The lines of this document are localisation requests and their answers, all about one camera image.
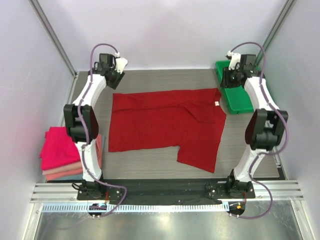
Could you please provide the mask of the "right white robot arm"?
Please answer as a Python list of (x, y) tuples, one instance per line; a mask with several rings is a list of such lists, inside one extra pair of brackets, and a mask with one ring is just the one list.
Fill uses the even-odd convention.
[(246, 148), (238, 165), (219, 189), (228, 198), (253, 196), (253, 175), (262, 159), (270, 155), (286, 133), (289, 114), (272, 100), (263, 71), (255, 65), (254, 54), (228, 51), (229, 65), (223, 68), (222, 89), (242, 87), (248, 94), (254, 113), (245, 130)]

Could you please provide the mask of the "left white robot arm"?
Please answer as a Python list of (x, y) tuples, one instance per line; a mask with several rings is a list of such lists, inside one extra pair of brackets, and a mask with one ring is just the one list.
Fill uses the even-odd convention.
[(71, 137), (82, 165), (81, 183), (72, 184), (80, 201), (101, 200), (107, 194), (107, 186), (102, 184), (103, 173), (96, 150), (99, 124), (94, 107), (106, 87), (114, 90), (118, 87), (127, 65), (128, 60), (118, 52), (101, 53), (99, 60), (90, 64), (87, 81), (79, 96), (63, 108), (66, 133)]

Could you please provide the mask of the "dark red t shirt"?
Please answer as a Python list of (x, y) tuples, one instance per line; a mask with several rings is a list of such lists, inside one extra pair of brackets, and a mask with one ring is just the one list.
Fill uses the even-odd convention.
[(226, 113), (217, 88), (113, 94), (108, 150), (178, 147), (177, 162), (214, 173)]

